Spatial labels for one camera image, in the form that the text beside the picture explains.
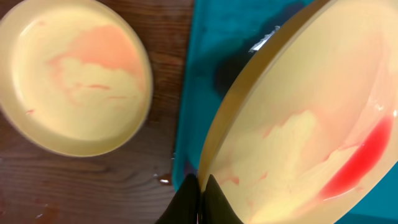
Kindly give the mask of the green rimmed plate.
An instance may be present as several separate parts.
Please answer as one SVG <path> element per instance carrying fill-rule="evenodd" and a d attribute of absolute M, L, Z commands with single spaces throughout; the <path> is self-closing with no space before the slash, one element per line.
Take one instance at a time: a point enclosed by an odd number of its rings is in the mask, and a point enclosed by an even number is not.
<path fill-rule="evenodd" d="M 1 111 L 28 140 L 93 157 L 130 140 L 153 94 L 146 50 L 99 1 L 22 1 L 1 19 Z"/>
<path fill-rule="evenodd" d="M 397 162 L 397 1 L 314 1 L 236 77 L 201 153 L 243 223 L 334 223 Z"/>

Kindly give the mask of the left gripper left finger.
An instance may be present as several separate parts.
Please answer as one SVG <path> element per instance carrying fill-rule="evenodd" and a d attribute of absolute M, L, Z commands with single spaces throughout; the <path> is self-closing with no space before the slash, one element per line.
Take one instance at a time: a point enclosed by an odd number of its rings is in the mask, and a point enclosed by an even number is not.
<path fill-rule="evenodd" d="M 199 203 L 200 188 L 197 177 L 189 174 L 155 224 L 197 224 Z"/>

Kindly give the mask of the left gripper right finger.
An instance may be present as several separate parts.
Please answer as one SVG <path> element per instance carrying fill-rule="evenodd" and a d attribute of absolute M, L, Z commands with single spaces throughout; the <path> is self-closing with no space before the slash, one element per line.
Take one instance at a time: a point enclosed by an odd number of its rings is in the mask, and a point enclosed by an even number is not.
<path fill-rule="evenodd" d="M 201 201 L 202 224 L 243 224 L 235 214 L 213 175 L 209 176 Z"/>

